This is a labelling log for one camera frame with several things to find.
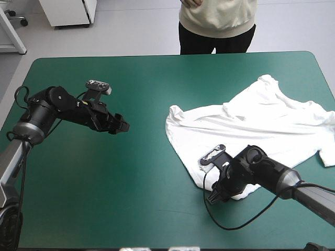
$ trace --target white t-shirt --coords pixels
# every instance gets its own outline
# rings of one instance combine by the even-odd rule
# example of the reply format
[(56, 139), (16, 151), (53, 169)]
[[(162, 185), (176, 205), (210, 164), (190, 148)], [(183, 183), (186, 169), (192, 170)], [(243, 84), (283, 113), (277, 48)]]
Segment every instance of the white t-shirt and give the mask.
[[(247, 145), (257, 145), (267, 155), (294, 167), (319, 151), (325, 166), (335, 165), (335, 112), (319, 104), (286, 97), (270, 75), (258, 80), (223, 105), (182, 111), (171, 106), (166, 135), (198, 187), (204, 172), (198, 160), (219, 144), (236, 156)], [(207, 175), (205, 188), (219, 178), (215, 167)], [(247, 185), (234, 199), (245, 198), (259, 185)]]

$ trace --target gray floor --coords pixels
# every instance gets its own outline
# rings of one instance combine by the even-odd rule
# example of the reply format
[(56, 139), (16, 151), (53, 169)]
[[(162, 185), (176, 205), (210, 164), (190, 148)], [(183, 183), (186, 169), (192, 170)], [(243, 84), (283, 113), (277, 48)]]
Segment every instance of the gray floor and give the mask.
[[(335, 94), (335, 0), (259, 0), (250, 52), (311, 51)], [(14, 24), (26, 55), (0, 54), (0, 128), (37, 58), (178, 54), (179, 0), (98, 0), (90, 28), (55, 30), (38, 0), (13, 0), (29, 26)]]

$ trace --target cable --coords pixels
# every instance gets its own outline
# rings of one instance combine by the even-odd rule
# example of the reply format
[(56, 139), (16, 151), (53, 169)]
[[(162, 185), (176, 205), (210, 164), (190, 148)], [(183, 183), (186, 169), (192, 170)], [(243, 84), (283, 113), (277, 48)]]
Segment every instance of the cable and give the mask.
[(17, 241), (17, 234), (18, 234), (18, 228), (20, 224), (20, 218), (21, 218), (21, 211), (22, 211), (22, 204), (23, 204), (23, 195), (25, 191), (25, 180), (26, 180), (26, 165), (27, 165), (27, 145), (26, 142), (28, 142), (28, 138), (24, 135), (21, 136), (13, 131), (9, 131), (6, 133), (6, 136), (9, 141), (12, 141), (13, 139), (18, 139), (22, 141), (22, 153), (23, 153), (23, 160), (22, 160), (22, 177), (21, 177), (21, 190), (20, 190), (20, 198), (19, 198), (19, 205), (17, 210), (17, 217), (16, 217), (16, 223), (14, 228), (14, 239), (12, 245), (16, 244)]
[[(19, 104), (19, 102), (17, 101), (17, 95), (19, 94), (20, 90), (23, 89), (23, 88), (26, 89), (26, 91), (27, 91), (24, 98), (23, 98), (24, 102), (27, 104), (27, 107), (21, 106)], [(28, 113), (30, 114), (30, 110), (28, 108), (28, 96), (29, 96), (29, 88), (27, 86), (20, 86), (19, 88), (16, 89), (16, 91), (14, 93), (14, 99), (15, 99), (15, 103), (17, 104), (17, 106), (22, 108), (22, 109), (27, 110)]]
[(214, 223), (224, 229), (224, 230), (228, 230), (228, 231), (232, 231), (232, 230), (238, 230), (238, 229), (241, 229), (243, 227), (245, 227), (246, 225), (250, 224), (251, 222), (253, 222), (255, 219), (257, 219), (261, 214), (263, 214), (267, 209), (269, 209), (273, 203), (280, 197), (280, 195), (288, 190), (291, 190), (291, 189), (296, 189), (296, 188), (299, 188), (299, 187), (318, 187), (320, 189), (323, 189), (323, 190), (326, 190), (326, 191), (329, 191), (329, 192), (333, 192), (335, 193), (335, 190), (333, 189), (330, 189), (330, 188), (327, 188), (327, 187), (323, 187), (323, 186), (320, 186), (320, 185), (317, 185), (317, 184), (313, 184), (313, 183), (304, 183), (304, 184), (301, 184), (301, 182), (303, 181), (300, 181), (298, 182), (295, 186), (291, 186), (291, 187), (286, 187), (284, 189), (282, 189), (274, 198), (273, 200), (264, 208), (262, 209), (258, 214), (256, 214), (253, 218), (251, 218), (250, 220), (248, 220), (247, 222), (245, 222), (244, 224), (240, 225), (240, 226), (237, 226), (237, 227), (225, 227), (225, 226), (222, 226), (219, 222), (217, 222), (212, 213), (210, 212), (209, 208), (208, 208), (208, 204), (206, 202), (206, 194), (205, 194), (205, 180), (206, 180), (206, 176), (207, 174), (205, 174), (204, 176), (204, 181), (203, 181), (203, 198), (204, 198), (204, 204), (205, 204), (205, 207), (206, 207), (206, 210), (209, 214), (209, 216), (211, 217), (211, 219), (214, 221)]
[[(83, 96), (86, 92), (80, 93), (76, 98), (80, 98), (81, 96)], [(46, 138), (57, 128), (57, 126), (59, 126), (59, 124), (62, 122), (63, 120), (60, 119), (57, 124), (48, 132)]]
[(19, 228), (20, 218), (21, 218), (22, 204), (23, 204), (23, 195), (25, 191), (27, 146), (26, 146), (26, 141), (24, 140), (24, 138), (22, 138), (22, 150), (23, 150), (23, 161), (22, 161), (21, 191), (20, 191), (19, 206), (17, 210), (17, 218), (16, 218), (16, 224), (15, 224), (15, 234), (14, 234), (13, 244), (16, 243), (16, 239), (17, 239), (18, 228)]

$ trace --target person's hand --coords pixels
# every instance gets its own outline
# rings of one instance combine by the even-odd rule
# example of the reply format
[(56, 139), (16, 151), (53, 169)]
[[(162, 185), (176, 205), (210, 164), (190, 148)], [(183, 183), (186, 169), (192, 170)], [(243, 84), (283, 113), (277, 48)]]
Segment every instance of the person's hand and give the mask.
[(198, 7), (203, 3), (203, 0), (180, 0), (186, 8), (191, 6)]

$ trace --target table surface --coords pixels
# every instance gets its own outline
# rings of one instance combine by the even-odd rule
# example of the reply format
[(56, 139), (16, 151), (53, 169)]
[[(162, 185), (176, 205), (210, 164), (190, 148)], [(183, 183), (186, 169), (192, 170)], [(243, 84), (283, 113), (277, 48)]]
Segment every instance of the table surface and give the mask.
[[(218, 228), (165, 135), (171, 105), (189, 110), (222, 104), (263, 74), (277, 79), (292, 99), (335, 109), (309, 52), (36, 60), (24, 82), (30, 93), (61, 85), (76, 96), (88, 79), (108, 82), (113, 92), (102, 101), (124, 115), (130, 130), (110, 135), (63, 121), (31, 151), (20, 247), (303, 248), (315, 242), (334, 248), (335, 228), (293, 200), (277, 201), (241, 230)], [(13, 105), (0, 151), (22, 113)], [(318, 155), (296, 169), (306, 181), (334, 187), (335, 168), (324, 168)], [(222, 224), (236, 226), (272, 198), (260, 188), (211, 210)]]

